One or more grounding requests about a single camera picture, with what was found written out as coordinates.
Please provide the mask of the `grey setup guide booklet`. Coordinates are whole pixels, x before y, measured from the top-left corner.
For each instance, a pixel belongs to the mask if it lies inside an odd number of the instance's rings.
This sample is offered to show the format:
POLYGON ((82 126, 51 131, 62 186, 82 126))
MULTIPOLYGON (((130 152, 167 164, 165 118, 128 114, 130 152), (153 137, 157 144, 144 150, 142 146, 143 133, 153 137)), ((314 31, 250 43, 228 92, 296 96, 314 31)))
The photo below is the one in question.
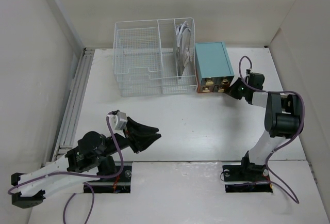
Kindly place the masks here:
POLYGON ((177 37, 176 61, 178 76, 183 75, 184 69, 189 62, 190 57, 191 29, 185 28, 177 37))

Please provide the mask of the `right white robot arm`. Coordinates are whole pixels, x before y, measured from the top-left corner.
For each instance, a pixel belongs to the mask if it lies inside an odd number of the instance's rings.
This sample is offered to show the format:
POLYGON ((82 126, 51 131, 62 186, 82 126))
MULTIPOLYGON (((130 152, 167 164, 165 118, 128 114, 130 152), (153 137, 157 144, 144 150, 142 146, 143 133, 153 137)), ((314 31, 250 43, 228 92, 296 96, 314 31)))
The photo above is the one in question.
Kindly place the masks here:
POLYGON ((241 165, 230 166, 232 174, 249 180, 266 170, 270 156, 279 150, 287 139, 293 140, 301 133, 304 125, 305 107, 302 97, 293 91, 264 91, 263 74, 246 71, 245 78, 238 78, 225 93, 230 97, 245 99, 248 104, 265 109, 265 130, 241 160, 241 165))

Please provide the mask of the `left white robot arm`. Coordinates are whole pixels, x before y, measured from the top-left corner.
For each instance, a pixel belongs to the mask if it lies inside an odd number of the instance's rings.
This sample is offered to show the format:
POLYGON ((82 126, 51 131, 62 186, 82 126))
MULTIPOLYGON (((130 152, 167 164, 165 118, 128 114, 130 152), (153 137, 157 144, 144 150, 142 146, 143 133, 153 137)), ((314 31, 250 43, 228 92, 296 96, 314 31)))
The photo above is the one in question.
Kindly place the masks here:
POLYGON ((123 149, 140 153, 161 138, 158 128, 140 124, 119 110, 109 112, 106 123, 110 136, 90 131, 56 161, 31 173, 12 174, 8 190, 12 205, 27 209, 66 187, 110 181, 124 169, 123 149))

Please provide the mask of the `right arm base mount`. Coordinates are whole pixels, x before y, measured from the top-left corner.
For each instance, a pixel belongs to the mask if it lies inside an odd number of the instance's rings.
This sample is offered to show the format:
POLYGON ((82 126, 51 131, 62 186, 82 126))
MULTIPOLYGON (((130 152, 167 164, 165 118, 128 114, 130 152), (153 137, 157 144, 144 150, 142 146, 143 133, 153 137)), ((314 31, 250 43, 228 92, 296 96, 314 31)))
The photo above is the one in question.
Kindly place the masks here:
POLYGON ((222 175, 226 193, 273 193, 265 165, 225 163, 222 175))

